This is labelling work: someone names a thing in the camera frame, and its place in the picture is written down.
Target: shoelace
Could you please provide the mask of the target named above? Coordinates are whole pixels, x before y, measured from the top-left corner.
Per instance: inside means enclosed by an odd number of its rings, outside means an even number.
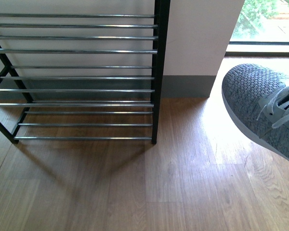
[[[270,115],[273,115],[274,114],[273,107],[274,107],[275,103],[280,102],[282,99],[284,99],[288,95],[289,95],[289,87],[284,87],[279,92],[277,92],[275,94],[275,96],[269,101],[269,103],[267,105],[265,105],[263,107],[263,109],[260,111],[257,120],[259,119],[261,113],[264,110],[267,110],[267,112]],[[265,134],[270,132],[272,129],[279,128],[280,126],[282,126],[283,124],[285,124],[289,121],[289,101],[284,102],[283,104],[279,105],[279,107],[285,110],[283,116],[278,121],[276,121],[274,124],[272,124],[272,128],[269,131],[267,131]]]

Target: foliage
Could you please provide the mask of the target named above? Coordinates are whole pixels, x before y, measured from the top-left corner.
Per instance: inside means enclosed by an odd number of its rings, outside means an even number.
[[[245,0],[232,37],[257,35],[263,29],[263,19],[277,15],[276,2],[277,0]]]

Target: sneaker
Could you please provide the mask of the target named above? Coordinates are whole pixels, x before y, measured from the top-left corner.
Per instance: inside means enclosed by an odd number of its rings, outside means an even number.
[[[289,76],[241,64],[224,77],[222,95],[243,134],[289,160]]]

